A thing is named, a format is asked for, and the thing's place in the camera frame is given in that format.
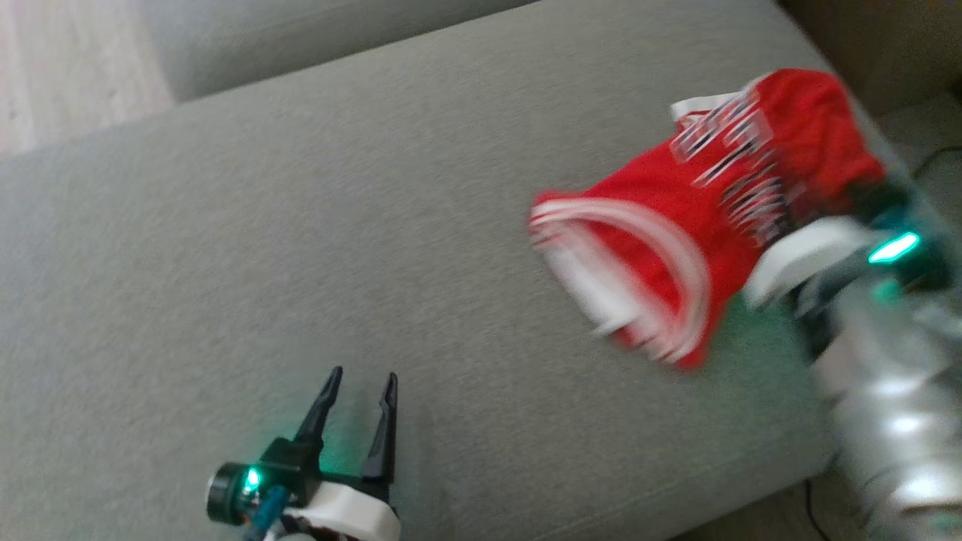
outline blue cable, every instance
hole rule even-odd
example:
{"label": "blue cable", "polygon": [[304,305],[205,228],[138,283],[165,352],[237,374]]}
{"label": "blue cable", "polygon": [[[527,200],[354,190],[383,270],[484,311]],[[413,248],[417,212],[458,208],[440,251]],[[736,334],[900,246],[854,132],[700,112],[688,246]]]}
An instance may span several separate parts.
{"label": "blue cable", "polygon": [[290,497],[291,491],[287,487],[279,484],[270,487],[251,525],[244,531],[241,541],[264,541],[270,527],[284,514],[284,508],[288,506]]}

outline green led light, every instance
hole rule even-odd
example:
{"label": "green led light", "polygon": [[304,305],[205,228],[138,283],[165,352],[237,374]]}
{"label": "green led light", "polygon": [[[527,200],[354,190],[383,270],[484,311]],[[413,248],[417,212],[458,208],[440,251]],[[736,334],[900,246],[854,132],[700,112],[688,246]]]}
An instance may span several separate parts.
{"label": "green led light", "polygon": [[261,484],[261,475],[251,468],[247,471],[247,486],[254,488],[259,484]]}
{"label": "green led light", "polygon": [[922,239],[915,233],[905,233],[879,246],[878,249],[869,256],[869,263],[892,263],[919,245],[921,240]]}

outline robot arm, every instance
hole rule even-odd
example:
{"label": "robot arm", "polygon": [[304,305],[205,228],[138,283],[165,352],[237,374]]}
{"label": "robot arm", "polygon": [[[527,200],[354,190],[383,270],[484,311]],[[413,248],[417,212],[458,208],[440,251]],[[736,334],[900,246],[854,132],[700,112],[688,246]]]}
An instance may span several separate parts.
{"label": "robot arm", "polygon": [[361,474],[324,473],[318,467],[321,434],[338,397],[343,369],[335,368],[292,440],[276,438],[254,464],[229,462],[211,479],[207,515],[245,526],[243,541],[289,534],[316,540],[397,541],[400,522],[389,503],[397,430],[397,375],[380,400],[381,421]]}
{"label": "robot arm", "polygon": [[[831,234],[803,227],[770,250],[746,293],[765,301],[791,291],[870,539],[959,540],[962,317],[945,251],[906,214],[881,227],[874,217],[868,227],[845,221]],[[804,259],[810,249],[816,257]]]}

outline metal cylinder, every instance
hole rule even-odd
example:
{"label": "metal cylinder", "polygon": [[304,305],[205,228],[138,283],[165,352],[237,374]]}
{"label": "metal cylinder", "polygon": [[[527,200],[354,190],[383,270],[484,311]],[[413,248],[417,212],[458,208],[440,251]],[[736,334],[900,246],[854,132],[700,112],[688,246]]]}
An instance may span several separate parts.
{"label": "metal cylinder", "polygon": [[832,301],[814,371],[870,537],[962,539],[957,349],[916,309],[890,279],[856,279]]}

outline gray fabric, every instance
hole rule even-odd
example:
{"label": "gray fabric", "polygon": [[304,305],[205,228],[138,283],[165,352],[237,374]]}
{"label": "gray fabric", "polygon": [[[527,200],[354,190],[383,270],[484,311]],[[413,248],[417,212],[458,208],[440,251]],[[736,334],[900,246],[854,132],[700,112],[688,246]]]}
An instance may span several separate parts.
{"label": "gray fabric", "polygon": [[139,0],[175,98],[267,79],[532,0]]}
{"label": "gray fabric", "polygon": [[940,155],[925,168],[918,179],[938,212],[950,220],[955,230],[962,230],[962,152],[954,151]]}
{"label": "gray fabric", "polygon": [[675,374],[591,339],[526,236],[673,100],[786,65],[824,66],[768,0],[545,0],[0,165],[5,538],[236,538],[208,476],[336,364],[339,471],[398,372],[409,540],[665,539],[817,472],[783,314],[736,299]]}

